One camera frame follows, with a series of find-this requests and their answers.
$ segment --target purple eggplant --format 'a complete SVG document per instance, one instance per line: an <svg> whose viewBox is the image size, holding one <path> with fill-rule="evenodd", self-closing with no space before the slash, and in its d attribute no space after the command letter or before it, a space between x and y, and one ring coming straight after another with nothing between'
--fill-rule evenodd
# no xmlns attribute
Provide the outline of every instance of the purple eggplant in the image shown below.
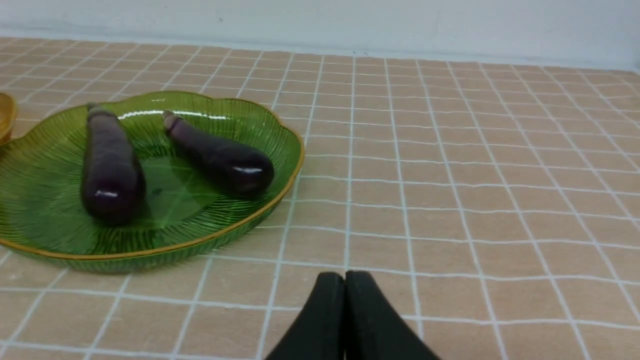
<svg viewBox="0 0 640 360"><path fill-rule="evenodd" d="M147 181L118 117L93 102L86 108L82 204L93 218L124 225L141 209Z"/></svg>
<svg viewBox="0 0 640 360"><path fill-rule="evenodd" d="M229 195L256 197L273 181L273 163L262 151L205 133L171 111L163 112L163 118L178 154Z"/></svg>

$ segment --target tiled surface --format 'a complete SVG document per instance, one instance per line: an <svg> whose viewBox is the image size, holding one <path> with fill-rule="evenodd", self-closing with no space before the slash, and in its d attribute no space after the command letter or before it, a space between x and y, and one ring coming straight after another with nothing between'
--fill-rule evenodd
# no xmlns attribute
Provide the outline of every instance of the tiled surface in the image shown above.
<svg viewBox="0 0 640 360"><path fill-rule="evenodd" d="M370 270L443 360L637 359L640 76L0 39L16 135L86 101L244 97L303 135L294 190L241 241L134 276L0 249L0 357L256 359L318 272Z"/></svg>

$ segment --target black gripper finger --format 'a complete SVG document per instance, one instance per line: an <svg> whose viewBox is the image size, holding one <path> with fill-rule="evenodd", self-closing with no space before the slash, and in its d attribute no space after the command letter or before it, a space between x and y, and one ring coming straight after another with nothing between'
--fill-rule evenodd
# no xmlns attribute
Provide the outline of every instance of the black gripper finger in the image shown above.
<svg viewBox="0 0 640 360"><path fill-rule="evenodd" d="M300 314L265 360L343 360L343 312L344 279L320 273Z"/></svg>
<svg viewBox="0 0 640 360"><path fill-rule="evenodd" d="M391 306L369 272L346 274L347 360L440 360Z"/></svg>

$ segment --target white wall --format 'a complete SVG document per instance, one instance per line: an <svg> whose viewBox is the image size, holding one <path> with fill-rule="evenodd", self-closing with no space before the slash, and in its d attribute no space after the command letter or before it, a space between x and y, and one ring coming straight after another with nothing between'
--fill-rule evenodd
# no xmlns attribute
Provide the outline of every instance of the white wall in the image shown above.
<svg viewBox="0 0 640 360"><path fill-rule="evenodd" d="M628 67L640 0L4 0L0 35Z"/></svg>

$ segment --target yellow bowl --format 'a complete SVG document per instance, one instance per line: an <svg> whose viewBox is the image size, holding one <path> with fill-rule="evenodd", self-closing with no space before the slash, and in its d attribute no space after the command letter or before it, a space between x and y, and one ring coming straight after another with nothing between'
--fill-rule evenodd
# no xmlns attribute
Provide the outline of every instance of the yellow bowl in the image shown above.
<svg viewBox="0 0 640 360"><path fill-rule="evenodd" d="M13 97L0 92L0 144L11 140L18 104Z"/></svg>

